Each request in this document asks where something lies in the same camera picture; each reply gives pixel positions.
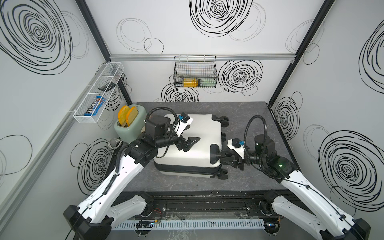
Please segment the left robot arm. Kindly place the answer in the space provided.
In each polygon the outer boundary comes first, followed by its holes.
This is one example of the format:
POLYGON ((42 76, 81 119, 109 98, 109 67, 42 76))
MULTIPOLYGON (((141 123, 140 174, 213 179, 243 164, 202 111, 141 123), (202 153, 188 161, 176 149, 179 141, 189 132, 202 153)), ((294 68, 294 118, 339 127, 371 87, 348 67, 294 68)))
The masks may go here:
POLYGON ((145 131, 124 148, 115 170, 83 202, 78 206, 70 205, 64 211, 74 239, 105 240, 119 224, 146 213, 152 198, 145 193, 118 205, 114 202, 128 183, 157 156, 160 148, 175 145, 187 152, 200 140, 199 137, 184 139, 182 136, 193 121, 188 114, 177 115, 168 107, 149 111, 145 131))

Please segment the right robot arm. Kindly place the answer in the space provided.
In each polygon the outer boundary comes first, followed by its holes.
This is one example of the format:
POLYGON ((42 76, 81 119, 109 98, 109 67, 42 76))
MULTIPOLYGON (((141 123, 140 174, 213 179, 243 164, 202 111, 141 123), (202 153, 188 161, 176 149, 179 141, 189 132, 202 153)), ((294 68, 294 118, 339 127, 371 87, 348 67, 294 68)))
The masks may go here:
POLYGON ((268 136, 266 120, 255 115, 250 118, 244 139, 228 141, 227 149, 215 154, 222 164, 243 169, 245 165, 262 172, 293 193, 308 209, 304 210, 283 195, 269 191, 259 203, 261 212, 277 214, 305 230, 317 240, 367 240, 371 226, 363 219, 355 219, 332 203, 288 159, 276 153, 273 141, 268 136), (246 140, 251 123, 259 119, 264 133, 255 137, 255 150, 251 151, 246 140))

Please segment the white hard-shell suitcase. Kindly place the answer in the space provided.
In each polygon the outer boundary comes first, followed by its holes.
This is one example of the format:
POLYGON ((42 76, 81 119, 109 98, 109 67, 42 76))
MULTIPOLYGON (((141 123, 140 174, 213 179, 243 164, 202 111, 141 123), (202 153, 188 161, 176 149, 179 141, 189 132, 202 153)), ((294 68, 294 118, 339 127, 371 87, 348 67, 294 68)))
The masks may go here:
POLYGON ((212 114, 189 116, 194 120, 182 136, 186 140, 200 137, 200 141, 187 152, 179 151, 175 145, 160 148, 160 157, 154 159, 156 169, 164 175, 228 179, 228 171, 222 168, 220 157, 222 143, 226 140, 222 128, 229 126, 229 118, 212 114))

